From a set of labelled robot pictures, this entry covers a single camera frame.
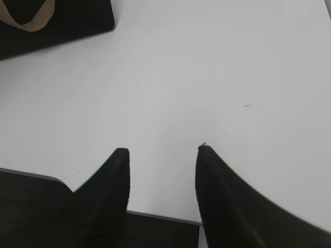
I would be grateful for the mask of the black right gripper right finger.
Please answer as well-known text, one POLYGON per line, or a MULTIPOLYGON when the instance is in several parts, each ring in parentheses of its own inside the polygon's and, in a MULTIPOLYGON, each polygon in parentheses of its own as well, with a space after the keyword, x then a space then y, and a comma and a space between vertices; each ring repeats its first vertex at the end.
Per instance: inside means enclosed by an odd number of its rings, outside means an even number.
POLYGON ((198 148, 195 191, 208 247, 330 247, 330 233, 287 212, 198 148))

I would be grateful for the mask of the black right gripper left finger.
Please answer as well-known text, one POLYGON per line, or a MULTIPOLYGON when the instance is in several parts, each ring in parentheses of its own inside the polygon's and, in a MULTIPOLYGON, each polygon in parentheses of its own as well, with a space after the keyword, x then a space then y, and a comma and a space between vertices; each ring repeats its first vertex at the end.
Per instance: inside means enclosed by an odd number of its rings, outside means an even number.
POLYGON ((130 158, 117 148, 73 194, 71 247, 118 247, 130 193, 130 158))

